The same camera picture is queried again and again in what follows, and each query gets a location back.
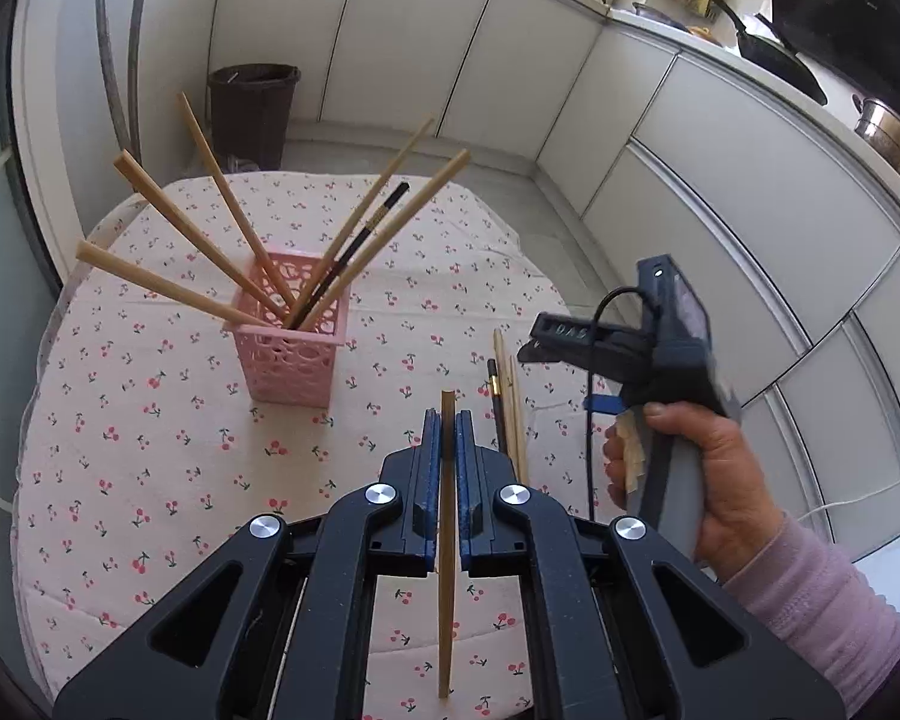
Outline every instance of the gray tile floor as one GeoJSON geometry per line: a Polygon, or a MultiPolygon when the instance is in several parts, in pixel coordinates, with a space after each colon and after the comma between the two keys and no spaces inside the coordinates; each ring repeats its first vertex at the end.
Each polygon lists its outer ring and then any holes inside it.
{"type": "MultiPolygon", "coordinates": [[[[396,151],[374,146],[290,141],[284,170],[324,173],[378,173],[396,151]]],[[[400,172],[433,175],[445,163],[439,157],[411,154],[400,172]]],[[[573,314],[590,316],[607,292],[570,230],[530,178],[492,167],[468,165],[454,179],[480,197],[520,236],[520,248],[554,282],[573,314]]]]}

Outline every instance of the black cable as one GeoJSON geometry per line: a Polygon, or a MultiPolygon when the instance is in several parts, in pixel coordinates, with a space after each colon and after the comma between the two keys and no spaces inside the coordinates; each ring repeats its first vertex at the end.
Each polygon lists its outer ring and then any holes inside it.
{"type": "Polygon", "coordinates": [[[660,318],[660,309],[646,290],[639,287],[618,287],[607,293],[607,296],[600,301],[597,310],[593,313],[593,319],[590,320],[590,338],[588,341],[588,356],[586,362],[586,443],[584,444],[584,453],[586,453],[586,489],[587,495],[587,513],[592,521],[595,517],[593,498],[596,495],[596,488],[593,485],[593,365],[596,362],[597,348],[597,328],[600,324],[600,317],[604,313],[607,306],[613,300],[619,298],[620,295],[639,295],[646,308],[650,309],[655,319],[660,318]]]}

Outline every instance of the tablecloth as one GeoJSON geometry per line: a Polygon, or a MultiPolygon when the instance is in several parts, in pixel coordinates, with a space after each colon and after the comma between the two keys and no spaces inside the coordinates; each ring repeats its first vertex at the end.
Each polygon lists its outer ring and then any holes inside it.
{"type": "MultiPolygon", "coordinates": [[[[261,172],[231,182],[268,247],[319,252],[374,179],[261,172]]],[[[404,179],[412,191],[424,182],[396,176],[385,191],[404,179]]],[[[167,191],[248,264],[209,178],[167,191]]],[[[117,255],[231,299],[226,276],[138,197],[98,239],[107,232],[117,255]]],[[[205,314],[101,271],[81,271],[66,295],[29,410],[11,543],[21,633],[50,697],[255,514],[312,517],[374,481],[386,454],[419,442],[441,389],[472,410],[477,442],[495,445],[492,329],[515,354],[536,314],[563,306],[514,232],[455,184],[353,284],[327,410],[252,402],[232,338],[205,314]]],[[[521,365],[518,375],[530,481],[586,515],[586,378],[564,365],[521,365]]],[[[597,431],[607,424],[598,419],[597,431]]],[[[609,519],[599,447],[594,455],[598,512],[609,519]]],[[[458,576],[446,703],[437,700],[436,589],[434,576],[381,579],[365,720],[496,718],[528,706],[516,581],[458,576]]]]}

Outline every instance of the trash can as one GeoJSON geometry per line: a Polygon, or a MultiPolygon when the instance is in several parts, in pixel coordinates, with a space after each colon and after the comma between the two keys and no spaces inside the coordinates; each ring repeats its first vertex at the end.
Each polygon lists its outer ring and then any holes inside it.
{"type": "Polygon", "coordinates": [[[213,151],[223,170],[280,170],[299,80],[290,65],[233,65],[210,74],[213,151]]]}

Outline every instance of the gray handle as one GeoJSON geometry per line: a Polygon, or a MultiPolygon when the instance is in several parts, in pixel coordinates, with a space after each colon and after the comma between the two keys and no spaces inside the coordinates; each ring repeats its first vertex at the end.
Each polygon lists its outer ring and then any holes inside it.
{"type": "MultiPolygon", "coordinates": [[[[653,462],[653,430],[647,426],[642,409],[634,409],[634,416],[646,459],[636,490],[626,497],[626,512],[639,517],[653,462]]],[[[666,477],[666,491],[656,531],[691,560],[703,521],[705,494],[700,447],[683,437],[674,437],[670,473],[666,477]]]]}

